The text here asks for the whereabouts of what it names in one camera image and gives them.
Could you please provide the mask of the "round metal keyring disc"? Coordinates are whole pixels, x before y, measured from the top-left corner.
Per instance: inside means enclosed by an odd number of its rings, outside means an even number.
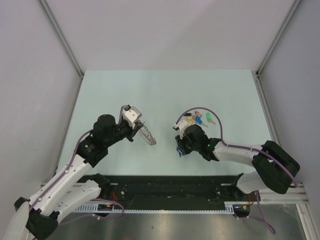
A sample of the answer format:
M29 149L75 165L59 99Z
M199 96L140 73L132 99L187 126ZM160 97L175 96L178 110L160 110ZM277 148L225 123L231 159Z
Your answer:
M145 125L145 122L139 120L138 123L141 125L141 128L138 130L138 132L139 132L140 136L144 139L144 141L150 146L156 145L157 141L154 138L154 136L152 135L149 128Z

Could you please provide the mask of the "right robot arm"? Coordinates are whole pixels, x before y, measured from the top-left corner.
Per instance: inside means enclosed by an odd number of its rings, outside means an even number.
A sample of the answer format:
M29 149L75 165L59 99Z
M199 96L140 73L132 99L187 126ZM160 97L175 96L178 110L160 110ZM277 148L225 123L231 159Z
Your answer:
M241 146L225 143L221 138L209 138L198 125L191 125L175 136L180 156L197 152L206 161L234 162L254 168L251 173L240 173L232 182L231 196L242 201L249 193L270 189L284 195L300 170L300 165L276 142Z

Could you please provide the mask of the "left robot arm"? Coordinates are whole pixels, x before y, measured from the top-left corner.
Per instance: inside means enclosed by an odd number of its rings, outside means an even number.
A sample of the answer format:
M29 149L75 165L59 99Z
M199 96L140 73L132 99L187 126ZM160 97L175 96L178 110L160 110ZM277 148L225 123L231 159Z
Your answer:
M107 199L111 193L111 182L99 173L89 178L80 190L69 190L107 156L109 147L123 139L133 142L144 125L140 121L141 115L138 110L130 108L120 110L119 121L110 114L99 116L92 129L79 138L64 167L38 192L28 198L20 197L15 202L17 211L23 204L28 204L25 231L35 240L45 240L77 207L94 199Z

